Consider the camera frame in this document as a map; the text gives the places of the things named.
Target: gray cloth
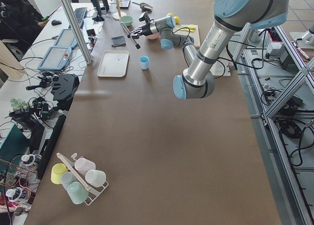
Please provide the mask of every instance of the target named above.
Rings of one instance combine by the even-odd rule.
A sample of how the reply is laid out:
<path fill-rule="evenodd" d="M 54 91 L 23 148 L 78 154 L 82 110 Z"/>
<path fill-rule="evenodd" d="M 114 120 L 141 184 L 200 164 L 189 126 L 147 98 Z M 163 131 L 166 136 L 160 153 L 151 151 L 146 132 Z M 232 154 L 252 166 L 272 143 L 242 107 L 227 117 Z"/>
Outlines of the gray cloth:
<path fill-rule="evenodd" d="M 111 38 L 111 46 L 113 47 L 119 47 L 119 46 L 125 46 L 126 40 L 124 36 L 118 36 L 118 37 L 112 37 Z"/>

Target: computer mouse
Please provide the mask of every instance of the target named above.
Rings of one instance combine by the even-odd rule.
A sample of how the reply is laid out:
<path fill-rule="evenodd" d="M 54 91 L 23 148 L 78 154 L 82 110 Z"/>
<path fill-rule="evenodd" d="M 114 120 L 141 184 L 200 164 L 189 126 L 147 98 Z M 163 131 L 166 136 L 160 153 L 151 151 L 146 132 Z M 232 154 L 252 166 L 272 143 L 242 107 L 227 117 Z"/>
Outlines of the computer mouse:
<path fill-rule="evenodd" d="M 60 20 L 52 20 L 51 25 L 56 26 L 56 25 L 60 25 L 62 24 L 62 22 Z"/>

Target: pink bowl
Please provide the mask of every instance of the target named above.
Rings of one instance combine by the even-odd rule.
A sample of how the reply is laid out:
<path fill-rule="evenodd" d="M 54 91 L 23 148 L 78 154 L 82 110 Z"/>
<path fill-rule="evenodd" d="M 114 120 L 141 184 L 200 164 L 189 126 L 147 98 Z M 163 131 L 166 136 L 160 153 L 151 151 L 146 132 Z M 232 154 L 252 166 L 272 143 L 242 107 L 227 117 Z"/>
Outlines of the pink bowl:
<path fill-rule="evenodd" d="M 153 39 L 157 39 L 157 38 L 159 38 L 159 32 L 158 33 L 154 33 L 154 34 L 152 34 L 152 35 L 148 35 L 148 36 L 146 36 L 148 39 L 151 39 L 151 40 L 153 40 Z"/>

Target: hand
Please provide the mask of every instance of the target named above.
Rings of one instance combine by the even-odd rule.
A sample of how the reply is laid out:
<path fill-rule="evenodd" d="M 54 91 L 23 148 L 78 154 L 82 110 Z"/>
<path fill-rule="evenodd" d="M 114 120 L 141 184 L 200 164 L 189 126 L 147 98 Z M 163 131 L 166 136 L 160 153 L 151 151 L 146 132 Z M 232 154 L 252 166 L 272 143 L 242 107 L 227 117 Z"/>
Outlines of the hand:
<path fill-rule="evenodd" d="M 44 21 L 44 22 L 38 22 L 38 25 L 39 25 L 41 28 L 44 28 L 47 23 L 48 23 L 48 20 L 46 20 L 46 21 Z"/>

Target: green bowl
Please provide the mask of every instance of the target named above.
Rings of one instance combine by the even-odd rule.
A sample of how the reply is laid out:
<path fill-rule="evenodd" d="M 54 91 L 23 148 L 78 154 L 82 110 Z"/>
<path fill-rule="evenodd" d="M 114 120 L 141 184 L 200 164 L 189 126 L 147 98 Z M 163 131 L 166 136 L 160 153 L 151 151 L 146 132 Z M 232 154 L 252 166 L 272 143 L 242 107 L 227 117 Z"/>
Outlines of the green bowl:
<path fill-rule="evenodd" d="M 121 18 L 120 18 L 120 22 L 122 22 L 122 23 L 124 23 L 125 24 L 125 26 L 131 26 L 131 24 L 132 24 L 132 22 L 133 22 L 133 18 L 132 18 L 132 16 L 130 16 L 130 15 L 125 15 L 125 16 L 122 16 Z"/>

